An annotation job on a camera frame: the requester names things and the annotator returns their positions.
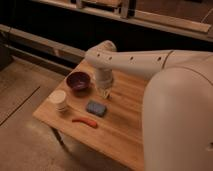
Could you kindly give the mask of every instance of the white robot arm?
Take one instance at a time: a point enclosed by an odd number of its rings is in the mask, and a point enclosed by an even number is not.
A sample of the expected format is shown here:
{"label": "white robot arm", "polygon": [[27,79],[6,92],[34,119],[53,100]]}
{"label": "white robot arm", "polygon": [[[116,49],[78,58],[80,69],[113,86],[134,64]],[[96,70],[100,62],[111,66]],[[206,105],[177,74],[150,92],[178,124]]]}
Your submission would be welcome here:
{"label": "white robot arm", "polygon": [[213,170],[213,53],[116,52],[105,41],[86,53],[100,88],[112,69],[150,79],[143,99],[146,171]]}

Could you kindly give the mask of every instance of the purple bowl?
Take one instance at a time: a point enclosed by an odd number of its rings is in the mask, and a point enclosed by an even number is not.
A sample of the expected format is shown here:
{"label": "purple bowl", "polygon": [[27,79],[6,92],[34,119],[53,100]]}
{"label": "purple bowl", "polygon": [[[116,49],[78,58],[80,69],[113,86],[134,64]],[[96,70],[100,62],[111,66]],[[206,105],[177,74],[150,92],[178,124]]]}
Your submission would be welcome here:
{"label": "purple bowl", "polygon": [[74,91],[84,90],[90,85],[90,76],[85,72],[74,72],[67,77],[66,83]]}

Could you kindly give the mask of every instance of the table top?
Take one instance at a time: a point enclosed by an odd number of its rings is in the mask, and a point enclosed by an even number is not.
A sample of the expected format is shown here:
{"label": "table top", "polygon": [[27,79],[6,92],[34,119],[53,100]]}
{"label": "table top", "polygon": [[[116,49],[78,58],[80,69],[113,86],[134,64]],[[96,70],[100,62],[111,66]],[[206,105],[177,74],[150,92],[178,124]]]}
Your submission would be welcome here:
{"label": "table top", "polygon": [[[87,72],[93,78],[93,68],[84,60],[72,72],[76,71]],[[65,79],[56,89],[66,91],[69,109],[60,114],[46,99],[33,115],[45,124],[131,169],[144,170],[141,111],[147,82],[118,71],[113,71],[113,75],[115,81],[108,99],[100,97],[93,79],[89,89],[79,94],[70,90]],[[107,112],[103,118],[86,112],[85,107],[89,100],[95,100],[107,106]],[[72,119],[77,116],[95,120],[98,128],[73,123]]]}

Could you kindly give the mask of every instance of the floor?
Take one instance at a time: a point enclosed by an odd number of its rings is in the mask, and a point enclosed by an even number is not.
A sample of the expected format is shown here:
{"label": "floor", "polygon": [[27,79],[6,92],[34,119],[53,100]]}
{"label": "floor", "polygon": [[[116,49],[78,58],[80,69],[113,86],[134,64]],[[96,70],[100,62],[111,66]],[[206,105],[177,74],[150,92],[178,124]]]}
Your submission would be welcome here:
{"label": "floor", "polygon": [[18,58],[9,67],[22,69],[39,88],[0,126],[0,171],[129,170],[65,135],[62,137],[67,149],[63,149],[49,127],[32,117],[33,111],[64,79],[63,75]]}

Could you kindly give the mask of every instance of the white cup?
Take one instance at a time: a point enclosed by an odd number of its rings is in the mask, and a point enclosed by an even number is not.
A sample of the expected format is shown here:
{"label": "white cup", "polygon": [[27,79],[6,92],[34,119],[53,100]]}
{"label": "white cup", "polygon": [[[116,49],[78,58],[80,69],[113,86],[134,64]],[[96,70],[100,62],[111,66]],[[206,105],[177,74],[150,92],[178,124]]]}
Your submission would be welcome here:
{"label": "white cup", "polygon": [[63,90],[55,90],[49,96],[49,101],[54,104],[57,111],[64,111],[67,108],[67,94]]}

